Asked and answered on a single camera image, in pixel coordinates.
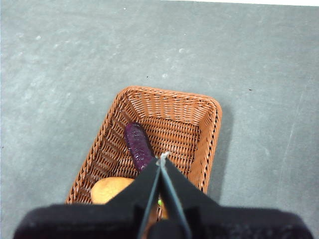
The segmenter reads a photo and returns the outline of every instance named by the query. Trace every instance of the brown woven basket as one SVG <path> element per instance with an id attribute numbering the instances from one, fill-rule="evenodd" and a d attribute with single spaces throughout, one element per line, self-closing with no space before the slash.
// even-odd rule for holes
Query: brown woven basket
<path id="1" fill-rule="evenodd" d="M 138 175 L 123 137 L 132 121 L 144 127 L 155 155 L 170 151 L 169 159 L 206 193 L 221 116 L 219 103 L 208 96 L 125 88 L 114 99 L 66 203 L 91 203 L 90 190 L 102 178 Z"/>

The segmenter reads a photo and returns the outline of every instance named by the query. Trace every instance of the yellow potato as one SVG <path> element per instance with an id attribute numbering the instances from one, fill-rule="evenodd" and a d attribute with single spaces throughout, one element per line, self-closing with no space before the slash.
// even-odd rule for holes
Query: yellow potato
<path id="1" fill-rule="evenodd" d="M 110 177 L 97 181 L 91 189 L 91 200 L 94 204 L 105 204 L 129 186 L 134 179 Z"/>

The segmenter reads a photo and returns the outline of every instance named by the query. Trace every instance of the concrete floor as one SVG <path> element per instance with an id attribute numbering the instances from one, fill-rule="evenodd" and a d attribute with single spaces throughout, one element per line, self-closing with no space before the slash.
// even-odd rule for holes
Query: concrete floor
<path id="1" fill-rule="evenodd" d="M 318 16 L 301 6 L 1 1 L 1 238 L 28 210 L 64 202 L 129 85 L 216 98 L 209 195 L 295 212 L 319 238 Z"/>

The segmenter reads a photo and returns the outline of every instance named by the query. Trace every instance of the woven pattern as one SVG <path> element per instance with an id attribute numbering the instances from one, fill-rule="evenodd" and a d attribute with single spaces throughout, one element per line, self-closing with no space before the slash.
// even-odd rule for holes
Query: woven pattern
<path id="1" fill-rule="evenodd" d="M 133 121 L 144 127 L 155 155 L 170 151 L 169 159 L 206 193 L 221 116 L 219 103 L 211 97 L 125 88 L 114 99 L 66 203 L 92 203 L 91 188 L 102 178 L 138 175 L 123 137 L 126 124 Z"/>

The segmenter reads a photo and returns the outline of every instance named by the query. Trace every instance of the eggplant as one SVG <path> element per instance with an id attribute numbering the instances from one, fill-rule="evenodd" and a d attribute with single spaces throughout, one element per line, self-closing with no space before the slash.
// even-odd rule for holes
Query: eggplant
<path id="1" fill-rule="evenodd" d="M 129 123 L 124 129 L 124 139 L 136 169 L 139 172 L 143 171 L 143 169 L 155 159 L 145 130 L 137 122 Z"/>

